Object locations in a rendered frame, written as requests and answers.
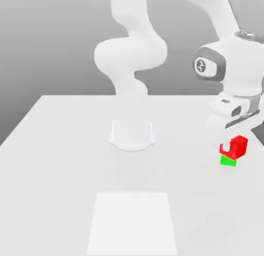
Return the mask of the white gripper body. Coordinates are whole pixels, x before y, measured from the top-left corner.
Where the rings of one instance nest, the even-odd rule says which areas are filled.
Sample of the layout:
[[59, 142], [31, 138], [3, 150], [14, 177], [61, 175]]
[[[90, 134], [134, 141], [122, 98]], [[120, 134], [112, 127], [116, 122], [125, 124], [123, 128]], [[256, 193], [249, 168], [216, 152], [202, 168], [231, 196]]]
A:
[[206, 130], [210, 138], [222, 138], [244, 130], [250, 130], [262, 124], [264, 111], [258, 110], [248, 117], [225, 118], [218, 114], [210, 114], [206, 119]]

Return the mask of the small red cube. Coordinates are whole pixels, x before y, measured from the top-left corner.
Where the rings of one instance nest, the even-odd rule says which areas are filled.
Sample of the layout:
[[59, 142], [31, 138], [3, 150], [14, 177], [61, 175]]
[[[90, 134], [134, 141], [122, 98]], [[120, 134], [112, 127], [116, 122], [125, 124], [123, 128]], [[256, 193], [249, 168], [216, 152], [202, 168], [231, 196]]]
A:
[[237, 160], [238, 158], [245, 155], [248, 145], [248, 139], [246, 137], [238, 135], [232, 138], [229, 144], [229, 151], [224, 151], [223, 145], [220, 144], [220, 153], [232, 160]]

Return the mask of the small green cube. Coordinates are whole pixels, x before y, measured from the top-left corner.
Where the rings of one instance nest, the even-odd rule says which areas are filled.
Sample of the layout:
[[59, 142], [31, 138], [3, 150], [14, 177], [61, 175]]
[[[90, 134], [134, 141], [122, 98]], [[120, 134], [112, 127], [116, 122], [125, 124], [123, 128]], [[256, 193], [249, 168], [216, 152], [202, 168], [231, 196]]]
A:
[[220, 164], [225, 166], [236, 167], [237, 161], [233, 160], [225, 155], [221, 155]]

